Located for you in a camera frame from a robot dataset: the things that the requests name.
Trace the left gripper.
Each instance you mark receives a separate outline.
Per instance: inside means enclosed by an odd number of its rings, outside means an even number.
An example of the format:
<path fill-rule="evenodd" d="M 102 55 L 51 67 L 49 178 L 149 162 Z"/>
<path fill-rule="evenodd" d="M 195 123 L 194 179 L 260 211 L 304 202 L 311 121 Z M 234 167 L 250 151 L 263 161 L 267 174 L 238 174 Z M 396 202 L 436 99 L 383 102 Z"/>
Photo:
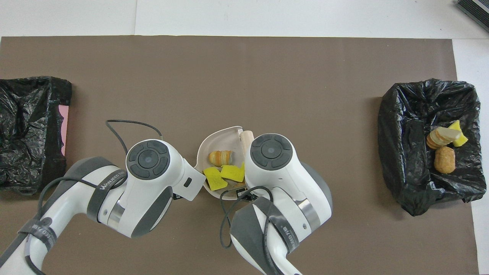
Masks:
<path fill-rule="evenodd" d="M 194 200 L 200 192 L 206 177 L 182 158 L 182 175 L 178 181 L 178 195 L 188 201 Z"/>

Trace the yellow sponge piece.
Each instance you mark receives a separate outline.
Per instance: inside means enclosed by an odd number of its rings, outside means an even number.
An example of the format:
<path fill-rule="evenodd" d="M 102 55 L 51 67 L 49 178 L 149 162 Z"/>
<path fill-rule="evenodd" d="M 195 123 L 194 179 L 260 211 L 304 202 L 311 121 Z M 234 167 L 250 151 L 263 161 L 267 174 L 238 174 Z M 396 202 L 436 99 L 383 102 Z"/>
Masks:
<path fill-rule="evenodd" d="M 243 182 L 245 179 L 245 164 L 242 162 L 241 166 L 226 164 L 222 166 L 220 175 L 224 179 L 232 180 L 235 182 Z"/>
<path fill-rule="evenodd" d="M 468 141 L 468 138 L 463 134 L 463 131 L 461 129 L 460 120 L 454 121 L 454 123 L 452 123 L 448 128 L 460 132 L 458 139 L 452 141 L 455 147 L 461 147 Z"/>
<path fill-rule="evenodd" d="M 208 167 L 203 170 L 203 174 L 206 176 L 211 191 L 223 189 L 228 186 L 227 181 L 223 179 L 217 167 Z"/>

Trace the orange striped croissant toy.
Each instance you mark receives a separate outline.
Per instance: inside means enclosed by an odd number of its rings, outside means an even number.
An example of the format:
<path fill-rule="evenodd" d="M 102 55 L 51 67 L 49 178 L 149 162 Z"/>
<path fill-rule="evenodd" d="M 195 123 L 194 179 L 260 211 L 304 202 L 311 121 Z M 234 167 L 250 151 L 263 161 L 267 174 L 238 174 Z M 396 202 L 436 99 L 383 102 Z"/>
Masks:
<path fill-rule="evenodd" d="M 233 162 L 233 151 L 212 151 L 208 154 L 208 160 L 214 167 L 231 165 Z"/>

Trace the beige plastic dustpan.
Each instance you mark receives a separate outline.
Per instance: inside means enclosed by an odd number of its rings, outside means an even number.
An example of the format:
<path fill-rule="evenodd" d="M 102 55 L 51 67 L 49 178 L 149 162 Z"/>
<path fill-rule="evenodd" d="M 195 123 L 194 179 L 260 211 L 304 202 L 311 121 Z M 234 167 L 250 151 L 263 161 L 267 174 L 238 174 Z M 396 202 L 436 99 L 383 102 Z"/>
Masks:
<path fill-rule="evenodd" d="M 208 167 L 212 167 L 212 164 L 208 160 L 208 154 L 212 151 L 233 151 L 233 162 L 231 165 L 236 165 L 238 167 L 241 166 L 242 162 L 244 162 L 244 153 L 243 147 L 240 141 L 239 134 L 243 131 L 241 126 L 233 126 L 229 128 L 225 128 L 214 132 L 209 135 L 204 141 L 201 143 L 201 146 L 198 149 L 197 153 L 197 164 L 194 167 L 199 172 L 203 172 L 204 169 Z M 237 183 L 232 180 L 226 179 L 227 183 Z M 211 191 L 208 185 L 208 182 L 205 181 L 203 184 L 203 188 L 215 198 L 220 198 L 224 189 L 219 189 L 215 191 Z M 246 189 L 246 186 L 243 186 L 239 189 L 229 190 L 223 197 L 223 200 L 234 201 L 237 199 L 237 190 Z"/>

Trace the pale croissant toy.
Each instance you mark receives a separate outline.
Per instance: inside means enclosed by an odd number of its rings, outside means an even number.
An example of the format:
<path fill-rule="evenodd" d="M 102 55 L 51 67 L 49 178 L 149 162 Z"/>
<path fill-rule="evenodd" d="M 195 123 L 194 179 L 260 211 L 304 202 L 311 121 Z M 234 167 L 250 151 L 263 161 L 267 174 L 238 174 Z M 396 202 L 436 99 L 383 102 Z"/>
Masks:
<path fill-rule="evenodd" d="M 426 137 L 426 144 L 429 148 L 437 149 L 443 146 L 447 146 L 449 143 L 459 139 L 462 132 L 460 130 L 437 127 L 432 130 Z"/>

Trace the brown bread roll toy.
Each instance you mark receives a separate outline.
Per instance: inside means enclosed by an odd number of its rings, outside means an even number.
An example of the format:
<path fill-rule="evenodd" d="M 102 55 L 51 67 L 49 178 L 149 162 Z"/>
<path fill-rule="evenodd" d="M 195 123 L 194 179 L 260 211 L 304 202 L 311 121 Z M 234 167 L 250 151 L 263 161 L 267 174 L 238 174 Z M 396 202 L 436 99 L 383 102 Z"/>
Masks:
<path fill-rule="evenodd" d="M 434 167 L 440 173 L 451 173 L 455 170 L 455 151 L 447 146 L 435 150 Z"/>

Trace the black bag lined pink bin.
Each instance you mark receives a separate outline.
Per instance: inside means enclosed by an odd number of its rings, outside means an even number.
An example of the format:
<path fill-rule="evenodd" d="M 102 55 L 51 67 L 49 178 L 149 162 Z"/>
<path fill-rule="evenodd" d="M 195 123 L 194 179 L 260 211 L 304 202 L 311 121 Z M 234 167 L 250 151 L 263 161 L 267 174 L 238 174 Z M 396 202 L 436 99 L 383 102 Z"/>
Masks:
<path fill-rule="evenodd" d="M 0 190 L 31 196 L 63 176 L 63 115 L 72 84 L 39 76 L 0 79 Z"/>

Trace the brown paper table mat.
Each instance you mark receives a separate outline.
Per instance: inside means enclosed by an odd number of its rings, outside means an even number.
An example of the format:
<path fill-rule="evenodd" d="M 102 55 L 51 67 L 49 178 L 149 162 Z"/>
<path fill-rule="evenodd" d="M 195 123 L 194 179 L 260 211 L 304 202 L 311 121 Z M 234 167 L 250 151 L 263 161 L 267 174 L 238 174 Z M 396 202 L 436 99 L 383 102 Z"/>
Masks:
<path fill-rule="evenodd" d="M 395 83 L 456 80 L 451 40 L 307 37 L 3 37 L 0 79 L 69 80 L 68 165 L 124 164 L 105 120 L 152 124 L 192 165 L 211 133 L 279 133 L 332 192 L 332 217 L 288 256 L 304 275 L 477 274 L 471 205 L 412 217 L 377 145 Z"/>

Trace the dark ribbed box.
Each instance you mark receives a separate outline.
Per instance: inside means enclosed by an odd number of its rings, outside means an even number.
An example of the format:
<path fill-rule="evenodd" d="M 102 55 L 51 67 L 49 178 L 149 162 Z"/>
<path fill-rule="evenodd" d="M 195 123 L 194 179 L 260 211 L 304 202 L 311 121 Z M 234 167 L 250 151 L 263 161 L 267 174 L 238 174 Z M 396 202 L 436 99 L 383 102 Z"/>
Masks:
<path fill-rule="evenodd" d="M 473 20 L 489 26 L 489 0 L 457 0 L 456 5 Z"/>

